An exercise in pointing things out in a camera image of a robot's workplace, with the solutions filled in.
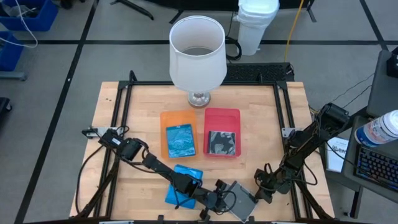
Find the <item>blue cloth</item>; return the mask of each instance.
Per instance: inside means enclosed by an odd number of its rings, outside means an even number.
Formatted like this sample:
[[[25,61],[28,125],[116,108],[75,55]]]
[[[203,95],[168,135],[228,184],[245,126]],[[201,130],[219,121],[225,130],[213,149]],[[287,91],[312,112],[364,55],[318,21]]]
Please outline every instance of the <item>blue cloth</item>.
[[[190,167],[185,167],[185,166],[181,166],[181,165],[176,165],[174,167],[174,171],[181,173],[181,174],[189,174],[192,177],[196,178],[196,179],[200,179],[203,176],[203,171],[201,170],[197,170],[197,169],[192,169]],[[188,195],[185,194],[181,194],[180,192],[177,192],[177,197],[178,197],[178,201],[181,203],[182,201],[186,200],[189,198]],[[173,186],[169,186],[169,190],[167,191],[167,195],[166,195],[166,199],[165,201],[167,203],[171,203],[173,205],[177,205],[177,200],[175,199],[175,194],[174,194],[174,188]],[[185,208],[191,208],[194,209],[195,208],[195,204],[196,204],[196,200],[195,199],[191,199],[187,202],[185,202],[184,204],[180,205],[181,207],[185,207]]]

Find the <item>red tray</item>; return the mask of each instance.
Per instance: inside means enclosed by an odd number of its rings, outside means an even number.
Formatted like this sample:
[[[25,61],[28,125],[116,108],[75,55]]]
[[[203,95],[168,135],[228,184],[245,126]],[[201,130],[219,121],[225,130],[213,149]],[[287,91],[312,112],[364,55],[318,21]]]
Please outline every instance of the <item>red tray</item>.
[[[209,131],[235,133],[235,155],[216,155],[208,153]],[[205,132],[203,153],[211,157],[235,158],[241,155],[241,112],[238,109],[207,108],[205,110]]]

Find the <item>computer keyboard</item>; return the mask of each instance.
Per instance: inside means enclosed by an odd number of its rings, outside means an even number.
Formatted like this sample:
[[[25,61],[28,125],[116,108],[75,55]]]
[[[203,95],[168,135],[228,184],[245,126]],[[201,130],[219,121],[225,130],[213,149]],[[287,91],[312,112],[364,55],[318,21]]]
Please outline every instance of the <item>computer keyboard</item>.
[[[289,63],[229,63],[225,81],[294,81]]]
[[[354,175],[398,192],[397,160],[359,146],[356,165]]]

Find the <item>lamp base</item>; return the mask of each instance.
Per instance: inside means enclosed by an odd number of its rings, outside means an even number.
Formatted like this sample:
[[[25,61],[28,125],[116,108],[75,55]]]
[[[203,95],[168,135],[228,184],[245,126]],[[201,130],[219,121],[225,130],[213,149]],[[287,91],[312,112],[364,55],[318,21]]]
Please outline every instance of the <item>lamp base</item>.
[[[188,93],[188,102],[194,108],[203,108],[210,102],[210,93]]]

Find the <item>wooden table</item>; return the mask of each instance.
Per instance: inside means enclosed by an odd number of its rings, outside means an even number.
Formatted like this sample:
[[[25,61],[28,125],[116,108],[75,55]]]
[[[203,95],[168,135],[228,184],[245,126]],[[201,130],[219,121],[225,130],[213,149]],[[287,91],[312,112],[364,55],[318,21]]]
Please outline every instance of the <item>wooden table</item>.
[[[116,98],[117,82],[104,82],[99,93],[93,126],[109,126]],[[305,128],[311,123],[308,101],[305,96],[303,83],[288,83],[290,103],[294,115],[295,125]],[[283,93],[280,90],[280,98],[285,109]],[[241,112],[241,142],[242,154],[240,157],[230,159],[208,158],[203,155],[203,124],[204,109],[197,109],[198,123],[198,147],[200,155],[195,159],[165,160],[160,155],[160,118],[163,111],[187,110],[192,107],[188,104],[187,94],[177,90],[174,86],[133,86],[129,107],[127,125],[130,131],[126,137],[140,138],[149,145],[151,153],[155,154],[162,162],[174,167],[181,164],[203,170],[203,187],[215,189],[217,179],[227,184],[237,180],[253,194],[258,190],[254,182],[254,172],[257,168],[263,168],[266,162],[270,162],[274,170],[279,165],[283,156],[282,141],[279,130],[277,111],[275,108],[274,91],[271,86],[221,86],[211,92],[211,101],[208,107],[237,108]],[[119,112],[119,121],[123,110],[123,104]],[[284,121],[287,124],[287,115],[284,111]],[[88,140],[85,158],[87,158],[99,144],[97,139]],[[80,182],[80,209],[89,201],[95,193],[103,164],[105,150],[95,155],[86,165]],[[308,186],[309,190],[325,209],[334,217],[325,173],[319,154],[313,153],[306,160],[308,166],[314,171],[317,186]],[[308,170],[305,170],[306,180],[314,179]],[[158,215],[164,215],[165,220],[197,220],[203,205],[197,203],[194,210],[187,208],[174,209],[174,205],[165,203],[165,196],[169,187],[163,177],[157,174],[147,174],[133,169],[125,163],[119,168],[118,183],[114,197],[112,212],[113,220],[156,220]],[[300,191],[299,203],[302,217],[305,216]],[[104,214],[108,193],[104,194],[101,214]],[[75,215],[75,207],[72,206],[71,215]],[[215,215],[209,213],[211,220],[237,219],[230,213]],[[291,221],[294,220],[291,194],[274,194],[271,204],[260,200],[253,212],[256,221]]]

